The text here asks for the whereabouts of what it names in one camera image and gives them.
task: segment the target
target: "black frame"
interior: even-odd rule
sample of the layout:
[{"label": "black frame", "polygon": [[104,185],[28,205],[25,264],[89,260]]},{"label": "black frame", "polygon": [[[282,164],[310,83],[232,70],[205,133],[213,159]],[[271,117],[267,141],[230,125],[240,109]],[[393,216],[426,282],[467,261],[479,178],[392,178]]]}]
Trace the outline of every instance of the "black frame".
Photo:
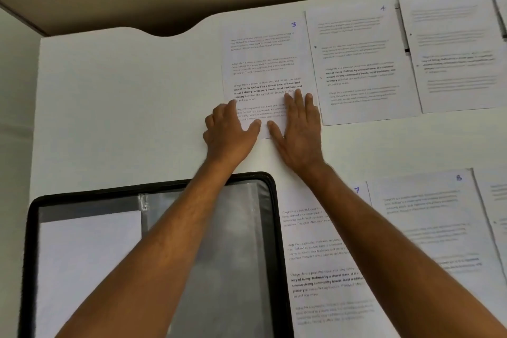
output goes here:
[{"label": "black frame", "polygon": [[[268,173],[252,172],[233,174],[226,185],[246,180],[263,181],[270,192],[271,206],[273,209],[272,218],[266,219],[265,217],[261,217],[261,225],[273,333],[275,337],[294,337],[275,181]],[[187,187],[189,181],[189,179],[185,179],[102,190],[81,191],[79,193],[44,195],[35,199],[30,204],[26,220],[18,337],[32,338],[35,336],[37,255],[39,251],[39,207],[115,199],[138,194],[159,193],[161,191],[181,190]]]}]

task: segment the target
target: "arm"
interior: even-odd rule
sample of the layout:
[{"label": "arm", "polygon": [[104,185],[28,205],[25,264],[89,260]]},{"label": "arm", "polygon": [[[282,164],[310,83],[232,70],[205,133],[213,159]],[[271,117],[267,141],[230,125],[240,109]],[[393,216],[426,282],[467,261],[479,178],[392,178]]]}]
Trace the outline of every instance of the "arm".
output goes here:
[{"label": "arm", "polygon": [[285,96],[285,137],[271,136],[283,161],[315,194],[364,279],[403,337],[507,337],[507,330],[465,288],[352,192],[320,147],[320,115],[312,96]]},{"label": "arm", "polygon": [[204,164],[149,234],[102,281],[57,335],[165,337],[217,196],[261,128],[241,129],[236,102],[206,117]]}]

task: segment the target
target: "hand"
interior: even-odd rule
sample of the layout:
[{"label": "hand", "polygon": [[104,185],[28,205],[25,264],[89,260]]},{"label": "hand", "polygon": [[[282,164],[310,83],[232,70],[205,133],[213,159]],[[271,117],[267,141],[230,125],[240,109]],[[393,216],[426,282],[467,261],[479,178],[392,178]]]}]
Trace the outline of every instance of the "hand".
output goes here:
[{"label": "hand", "polygon": [[311,169],[324,163],[320,146],[320,114],[313,105],[312,94],[306,94],[305,100],[303,104],[299,89],[295,91],[294,99],[285,94],[285,138],[275,122],[268,122],[269,133],[283,161],[303,180]]},{"label": "hand", "polygon": [[208,145],[207,162],[218,162],[230,169],[236,169],[239,163],[250,154],[261,130],[261,121],[254,120],[248,130],[243,131],[236,114],[236,101],[219,104],[213,113],[205,119],[208,128],[202,137]]}]

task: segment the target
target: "forearm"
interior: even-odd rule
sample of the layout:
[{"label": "forearm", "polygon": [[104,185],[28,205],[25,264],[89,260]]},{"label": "forearm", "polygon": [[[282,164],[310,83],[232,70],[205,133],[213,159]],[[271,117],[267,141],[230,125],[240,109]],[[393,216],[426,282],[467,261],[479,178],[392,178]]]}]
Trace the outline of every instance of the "forearm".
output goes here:
[{"label": "forearm", "polygon": [[402,337],[505,336],[446,271],[351,191],[327,165],[302,176]]},{"label": "forearm", "polygon": [[164,337],[232,171],[205,163],[150,233],[85,300],[63,337]]}]

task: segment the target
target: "white wall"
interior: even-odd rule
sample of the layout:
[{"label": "white wall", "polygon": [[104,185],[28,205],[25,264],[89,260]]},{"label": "white wall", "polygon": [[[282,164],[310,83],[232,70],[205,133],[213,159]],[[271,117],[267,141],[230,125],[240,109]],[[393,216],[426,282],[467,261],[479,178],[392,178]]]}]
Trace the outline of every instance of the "white wall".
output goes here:
[{"label": "white wall", "polygon": [[0,336],[15,337],[41,35],[0,9]]}]

